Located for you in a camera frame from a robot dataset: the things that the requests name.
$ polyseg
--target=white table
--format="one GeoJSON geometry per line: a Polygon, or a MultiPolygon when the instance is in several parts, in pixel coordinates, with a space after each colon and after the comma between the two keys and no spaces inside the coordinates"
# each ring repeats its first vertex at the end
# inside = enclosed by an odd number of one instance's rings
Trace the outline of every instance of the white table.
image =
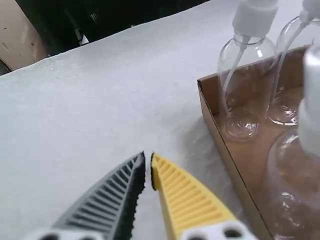
{"type": "MultiPolygon", "coordinates": [[[[237,2],[213,0],[2,76],[0,239],[51,226],[141,150],[176,162],[244,220],[197,89],[198,78],[216,72],[219,51],[233,36],[237,2]]],[[[300,0],[280,0],[270,38],[300,9],[300,0]]],[[[165,239],[150,186],[134,226],[134,240],[165,239]]]]}

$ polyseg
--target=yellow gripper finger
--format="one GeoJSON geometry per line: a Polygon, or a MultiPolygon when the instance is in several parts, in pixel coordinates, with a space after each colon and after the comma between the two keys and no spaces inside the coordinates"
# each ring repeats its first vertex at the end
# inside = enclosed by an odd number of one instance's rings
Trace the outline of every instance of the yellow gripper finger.
{"type": "Polygon", "coordinates": [[[158,190],[169,240],[192,228],[235,220],[228,208],[201,182],[168,159],[153,154],[151,177],[158,190]]]}

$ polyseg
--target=cardboard tray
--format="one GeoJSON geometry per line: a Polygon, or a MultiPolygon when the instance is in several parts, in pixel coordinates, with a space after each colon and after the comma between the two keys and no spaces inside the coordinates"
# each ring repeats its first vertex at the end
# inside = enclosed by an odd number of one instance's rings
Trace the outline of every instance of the cardboard tray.
{"type": "MultiPolygon", "coordinates": [[[[297,99],[302,98],[305,51],[306,48],[291,51],[280,73],[279,87],[285,87],[289,94],[297,99]]],[[[219,129],[218,75],[212,74],[201,78],[197,84],[204,121],[229,172],[250,224],[259,239],[271,240],[273,234],[257,207],[257,199],[261,191],[262,176],[270,147],[275,139],[288,128],[265,121],[260,123],[260,134],[253,141],[246,143],[229,141],[222,136],[219,129]]]]}

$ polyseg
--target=bottle base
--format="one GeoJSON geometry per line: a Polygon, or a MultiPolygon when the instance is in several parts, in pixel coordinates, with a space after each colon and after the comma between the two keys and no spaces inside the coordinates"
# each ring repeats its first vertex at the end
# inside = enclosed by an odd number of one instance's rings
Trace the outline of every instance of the bottle base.
{"type": "Polygon", "coordinates": [[[280,126],[298,125],[299,103],[300,101],[292,97],[277,97],[269,107],[269,120],[280,126]]]}
{"type": "Polygon", "coordinates": [[[230,112],[222,129],[228,139],[247,142],[259,133],[259,118],[251,112],[230,112]]]}

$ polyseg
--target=gray gripper finger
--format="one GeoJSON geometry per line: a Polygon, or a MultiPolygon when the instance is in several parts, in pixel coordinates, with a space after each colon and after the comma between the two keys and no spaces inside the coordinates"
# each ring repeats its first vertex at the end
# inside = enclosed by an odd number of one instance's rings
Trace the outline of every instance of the gray gripper finger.
{"type": "Polygon", "coordinates": [[[145,155],[141,152],[92,186],[53,227],[100,232],[105,240],[129,240],[145,175],[145,155]]]}

